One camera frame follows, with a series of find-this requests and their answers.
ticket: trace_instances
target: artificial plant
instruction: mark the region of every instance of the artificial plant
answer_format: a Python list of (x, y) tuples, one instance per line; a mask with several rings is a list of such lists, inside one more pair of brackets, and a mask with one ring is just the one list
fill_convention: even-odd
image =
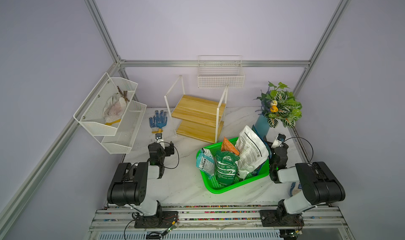
[(279, 120), (285, 127), (294, 127), (295, 122), (301, 118), (301, 103), (295, 101), (292, 91), (282, 91), (285, 88), (289, 87), (281, 82), (278, 86), (269, 82), (267, 93), (262, 92), (261, 97), (256, 98), (262, 102), (262, 114), (271, 127), (276, 127)]

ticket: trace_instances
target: green seed bag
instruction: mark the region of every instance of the green seed bag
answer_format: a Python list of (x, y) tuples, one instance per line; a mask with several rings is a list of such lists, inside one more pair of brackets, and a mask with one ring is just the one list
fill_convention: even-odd
[(238, 169), (236, 161), (239, 160), (239, 156), (229, 151), (217, 152), (217, 181), (225, 186), (232, 185), (235, 182), (235, 175)]

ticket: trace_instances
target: plastic bag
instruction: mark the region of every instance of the plastic bag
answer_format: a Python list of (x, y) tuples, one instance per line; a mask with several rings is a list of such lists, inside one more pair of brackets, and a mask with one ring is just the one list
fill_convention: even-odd
[(269, 156), (269, 152), (260, 137), (248, 126), (245, 126), (240, 132), (235, 147), (240, 152), (240, 160), (236, 164), (238, 177), (241, 179), (245, 179), (248, 173), (253, 172)]
[(221, 151), (229, 151), (239, 156), (239, 151), (235, 148), (235, 146), (233, 146), (233, 144), (228, 139), (226, 139), (226, 137), (224, 137), (224, 141), (222, 142)]
[(215, 174), (215, 161), (211, 151), (206, 148), (201, 149), (202, 152), (197, 157), (197, 168), (208, 174), (210, 177)]
[(221, 185), (229, 186), (235, 182), (235, 175), (238, 166), (236, 161), (239, 156), (229, 151), (217, 152), (217, 181)]
[[(257, 131), (257, 129), (256, 129), (256, 127), (253, 125), (252, 126), (252, 131), (253, 132), (255, 132), (255, 134), (258, 136), (258, 137), (260, 137), (259, 136), (259, 133), (258, 133), (258, 131)], [(268, 146), (268, 144), (260, 137), (260, 139), (262, 140), (262, 142), (263, 142), (263, 144), (266, 146), (266, 148), (267, 148), (267, 151), (269, 152), (269, 158), (271, 158), (271, 150), (270, 150), (270, 147)], [(262, 167), (263, 167), (263, 165), (266, 163), (266, 161), (264, 162), (264, 163), (262, 163), (259, 167), (257, 167), (253, 172), (251, 172), (252, 173), (252, 175), (253, 176), (257, 176), (257, 175), (259, 175), (259, 173), (260, 173), (260, 170), (262, 169)]]

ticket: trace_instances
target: white seed bag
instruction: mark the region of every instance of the white seed bag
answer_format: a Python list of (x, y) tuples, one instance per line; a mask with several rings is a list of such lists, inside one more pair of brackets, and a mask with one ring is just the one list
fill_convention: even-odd
[(241, 179), (245, 179), (248, 173), (253, 172), (269, 156), (265, 144), (248, 126), (239, 133), (235, 147), (240, 152), (240, 160), (236, 161), (236, 164), (238, 177)]

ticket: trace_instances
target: wooden stick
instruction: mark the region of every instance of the wooden stick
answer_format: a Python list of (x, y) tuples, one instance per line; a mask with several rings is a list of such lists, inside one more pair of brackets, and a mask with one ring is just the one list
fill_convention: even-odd
[(121, 94), (121, 96), (125, 99), (125, 101), (129, 102), (129, 100), (126, 98), (126, 95), (128, 93), (128, 91), (124, 91), (124, 93), (122, 93), (121, 89), (119, 88), (119, 86), (117, 86), (118, 88), (118, 92), (119, 94)]

